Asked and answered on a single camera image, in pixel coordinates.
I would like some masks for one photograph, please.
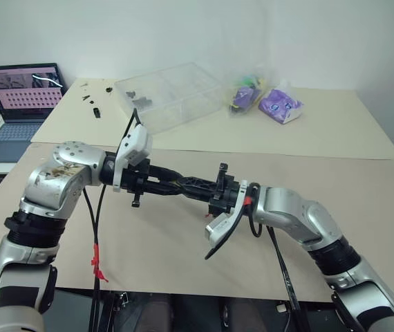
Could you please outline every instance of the laptop screen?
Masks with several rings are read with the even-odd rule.
[[[0,112],[6,122],[46,119],[64,91],[56,64],[0,66]]]

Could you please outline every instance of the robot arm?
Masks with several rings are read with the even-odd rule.
[[[286,231],[316,261],[350,328],[367,331],[371,326],[369,331],[376,332],[394,326],[394,294],[349,246],[322,205],[291,190],[238,183],[226,174],[226,164],[221,164],[216,182],[182,177],[150,165],[146,159],[150,149],[150,136],[138,125],[116,154],[67,142],[31,174],[19,211],[6,219],[10,232],[0,245],[0,332],[44,330],[40,314],[53,300],[57,270],[51,263],[59,238],[83,188],[100,183],[135,194],[134,207],[140,206],[144,192],[184,194],[208,202],[209,213],[216,216],[206,228],[212,247],[226,240],[245,214],[245,197],[252,197],[255,221]]]

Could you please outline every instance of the white wall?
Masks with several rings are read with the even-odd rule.
[[[274,82],[356,89],[394,142],[394,0],[0,0],[0,64],[57,62],[69,84],[267,54]]]

